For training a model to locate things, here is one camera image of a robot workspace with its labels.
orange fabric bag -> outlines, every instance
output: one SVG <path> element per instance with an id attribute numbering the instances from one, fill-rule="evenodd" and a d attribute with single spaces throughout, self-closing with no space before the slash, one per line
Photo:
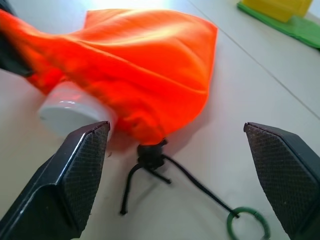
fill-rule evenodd
<path id="1" fill-rule="evenodd" d="M 0 31 L 48 94 L 75 82 L 114 109 L 118 126 L 143 145 L 158 144 L 191 122 L 209 94 L 218 29 L 171 10 L 89 11 L 82 30 L 40 32 L 0 10 Z"/>

textured grip pad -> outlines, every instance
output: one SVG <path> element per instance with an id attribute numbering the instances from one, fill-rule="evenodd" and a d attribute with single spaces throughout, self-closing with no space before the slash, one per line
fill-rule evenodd
<path id="1" fill-rule="evenodd" d="M 86 227 L 102 174 L 108 129 L 100 127 L 85 136 L 62 179 L 68 209 L 80 231 Z"/>
<path id="2" fill-rule="evenodd" d="M 319 204 L 317 176 L 301 158 L 307 155 L 306 150 L 312 150 L 306 148 L 299 136 L 278 128 L 249 123 L 244 131 L 260 184 L 283 229 L 292 239 Z"/>

white floor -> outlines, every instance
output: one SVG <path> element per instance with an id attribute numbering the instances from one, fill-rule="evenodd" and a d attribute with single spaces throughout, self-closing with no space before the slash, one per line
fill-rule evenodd
<path id="1" fill-rule="evenodd" d="M 288 240 L 259 184 L 245 122 L 300 135 L 320 155 L 320 53 L 236 9 L 237 0 L 9 0 L 16 13 L 50 33 L 80 29 L 87 9 L 168 8 L 219 27 L 211 95 L 203 113 L 172 134 L 165 151 L 232 207 L 250 206 L 266 216 L 272 240 Z M 320 16 L 319 1 L 310 9 Z M 22 78 L 0 71 L 0 217 L 37 167 L 61 140 L 35 112 L 42 96 Z M 116 134 L 105 159 L 100 188 L 83 240 L 227 240 L 227 213 L 173 166 L 168 187 L 143 170 L 136 173 L 129 213 L 118 215 L 136 143 Z M 251 217 L 235 221 L 240 239 L 263 235 Z"/>

green ring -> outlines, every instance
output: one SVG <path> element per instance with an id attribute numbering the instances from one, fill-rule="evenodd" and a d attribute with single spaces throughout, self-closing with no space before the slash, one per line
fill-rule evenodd
<path id="1" fill-rule="evenodd" d="M 269 240 L 271 237 L 271 232 L 270 232 L 270 227 L 267 222 L 267 220 L 256 210 L 249 208 L 249 207 L 238 207 L 233 210 L 235 214 L 240 214 L 240 213 L 248 213 L 253 215 L 263 226 L 264 229 L 264 236 L 262 240 Z M 230 213 L 227 220 L 226 220 L 226 228 L 228 231 L 228 234 L 231 238 L 231 240 L 239 240 L 239 238 L 236 237 L 234 230 L 232 228 L 232 221 L 235 218 L 235 215 L 233 213 Z"/>

white bottle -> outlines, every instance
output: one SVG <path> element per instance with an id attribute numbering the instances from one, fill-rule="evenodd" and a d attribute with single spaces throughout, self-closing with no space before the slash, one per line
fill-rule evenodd
<path id="1" fill-rule="evenodd" d="M 100 121 L 110 122 L 108 140 L 117 122 L 116 113 L 102 105 L 74 82 L 58 84 L 38 110 L 41 121 L 60 137 L 66 137 L 78 128 Z"/>

